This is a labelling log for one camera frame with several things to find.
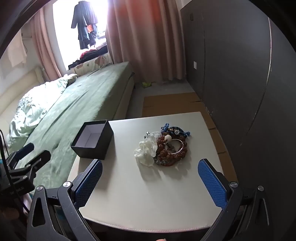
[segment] black jacket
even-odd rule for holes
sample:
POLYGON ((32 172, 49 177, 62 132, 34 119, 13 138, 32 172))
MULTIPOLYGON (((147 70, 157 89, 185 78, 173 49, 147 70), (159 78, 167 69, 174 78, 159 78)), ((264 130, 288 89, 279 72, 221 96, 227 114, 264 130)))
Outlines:
POLYGON ((89 2, 80 1, 74 8, 73 20, 71 28, 78 27, 78 39, 80 43, 80 49, 87 48, 87 45, 91 46, 96 43, 97 27, 98 23, 97 16, 89 2), (87 26, 92 25, 93 31, 88 33, 87 26))

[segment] dark gray panel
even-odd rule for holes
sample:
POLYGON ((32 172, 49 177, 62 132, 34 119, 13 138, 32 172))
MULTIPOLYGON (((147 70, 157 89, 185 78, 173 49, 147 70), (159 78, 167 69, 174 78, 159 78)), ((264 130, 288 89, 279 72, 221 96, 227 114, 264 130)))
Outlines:
POLYGON ((181 17, 186 56, 186 78, 194 91, 202 98, 205 40, 199 1, 193 0, 182 8, 181 17), (197 63, 197 69, 194 69, 194 61, 197 63))
POLYGON ((275 240, 296 216, 296 53, 271 23, 272 61, 267 89, 240 148, 240 183, 263 185, 271 205, 275 240))
POLYGON ((248 0, 203 0, 204 103, 230 152, 247 133, 270 63, 267 16, 248 0))

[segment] curtain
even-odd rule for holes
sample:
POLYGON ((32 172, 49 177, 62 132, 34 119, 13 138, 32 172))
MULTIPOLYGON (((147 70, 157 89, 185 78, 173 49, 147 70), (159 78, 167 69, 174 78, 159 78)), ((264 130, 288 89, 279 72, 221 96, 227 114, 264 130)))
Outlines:
POLYGON ((49 43, 44 20, 44 8, 41 8, 30 20, 33 43, 50 81, 60 78, 62 75, 57 67, 52 49, 49 43))
POLYGON ((130 61, 135 80, 183 79, 175 0, 108 0, 106 39, 114 63, 130 61))

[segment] open box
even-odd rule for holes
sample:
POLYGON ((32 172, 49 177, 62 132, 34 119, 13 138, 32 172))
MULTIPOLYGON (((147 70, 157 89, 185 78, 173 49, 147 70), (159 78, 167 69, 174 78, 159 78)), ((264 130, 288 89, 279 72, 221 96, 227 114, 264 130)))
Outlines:
POLYGON ((85 122, 71 148, 79 157, 104 160, 113 130, 107 120, 85 122))

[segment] white bead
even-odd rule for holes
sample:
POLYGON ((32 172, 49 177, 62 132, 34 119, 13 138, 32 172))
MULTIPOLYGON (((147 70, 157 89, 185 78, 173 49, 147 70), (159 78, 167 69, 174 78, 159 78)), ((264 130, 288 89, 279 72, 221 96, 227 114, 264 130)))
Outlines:
POLYGON ((166 135, 165 136, 165 140, 168 141, 168 142, 170 142, 172 140, 172 137, 170 135, 166 135))

